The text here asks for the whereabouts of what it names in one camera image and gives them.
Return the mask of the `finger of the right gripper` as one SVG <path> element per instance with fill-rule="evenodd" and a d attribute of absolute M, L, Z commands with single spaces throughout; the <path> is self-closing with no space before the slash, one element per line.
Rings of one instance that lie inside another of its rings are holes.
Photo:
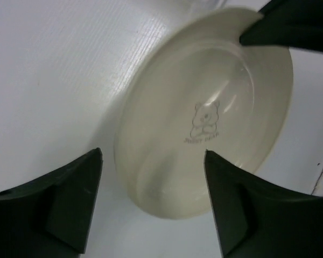
<path fill-rule="evenodd" d="M 323 0 L 273 0 L 239 38 L 243 46 L 283 46 L 323 53 Z"/>

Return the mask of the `cream plate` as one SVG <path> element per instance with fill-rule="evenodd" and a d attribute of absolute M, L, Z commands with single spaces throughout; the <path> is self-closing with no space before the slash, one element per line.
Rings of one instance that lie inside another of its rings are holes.
<path fill-rule="evenodd" d="M 206 150 L 250 173 L 271 152 L 289 110 L 293 64 L 287 48 L 240 45 L 261 18 L 243 7 L 200 17 L 159 43 L 132 77 L 114 160 L 142 211 L 165 219 L 208 212 Z"/>

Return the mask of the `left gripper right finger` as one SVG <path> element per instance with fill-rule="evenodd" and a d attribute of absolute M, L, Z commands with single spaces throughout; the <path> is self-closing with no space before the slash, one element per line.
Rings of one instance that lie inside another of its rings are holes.
<path fill-rule="evenodd" d="M 223 257 L 323 257 L 323 197 L 272 184 L 211 150 L 204 164 Z"/>

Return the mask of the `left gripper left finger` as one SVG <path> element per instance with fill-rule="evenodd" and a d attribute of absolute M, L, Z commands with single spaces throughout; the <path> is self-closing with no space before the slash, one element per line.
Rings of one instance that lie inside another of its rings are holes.
<path fill-rule="evenodd" d="M 0 192 L 0 257 L 80 257 L 87 247 L 103 167 L 95 148 Z"/>

